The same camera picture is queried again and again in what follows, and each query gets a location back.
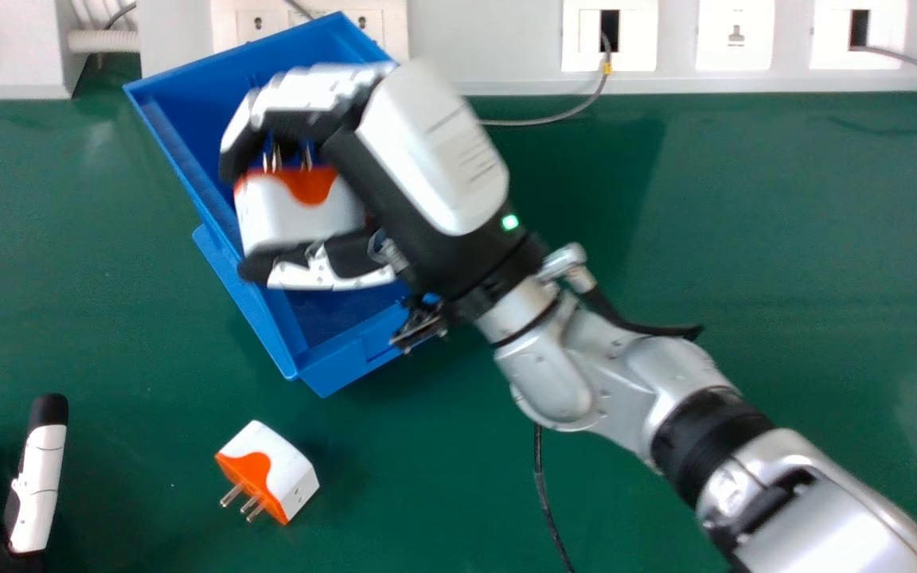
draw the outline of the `robotic arm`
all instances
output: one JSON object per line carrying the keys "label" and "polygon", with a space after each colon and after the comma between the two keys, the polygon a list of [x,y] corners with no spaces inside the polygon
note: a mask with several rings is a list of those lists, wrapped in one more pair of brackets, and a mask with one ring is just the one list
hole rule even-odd
{"label": "robotic arm", "polygon": [[373,254],[415,300],[440,297],[412,305],[398,344],[476,325],[528,417],[636,454],[739,572],[917,573],[917,524],[746,403],[698,329],[625,322],[578,244],[547,254],[476,115],[425,62],[274,77],[229,124],[222,177],[247,173],[268,134],[315,142],[386,236]]}

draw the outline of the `blue box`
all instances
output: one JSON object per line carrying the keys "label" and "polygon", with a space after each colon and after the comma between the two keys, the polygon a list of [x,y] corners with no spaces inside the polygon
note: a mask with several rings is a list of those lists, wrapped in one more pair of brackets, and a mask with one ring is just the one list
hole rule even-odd
{"label": "blue box", "polygon": [[342,14],[296,26],[125,86],[203,224],[193,240],[288,380],[328,396],[400,355],[388,343],[408,313],[401,282],[368,290],[268,290],[236,273],[243,260],[232,188],[218,178],[225,126],[250,88],[321,62],[389,59]]}

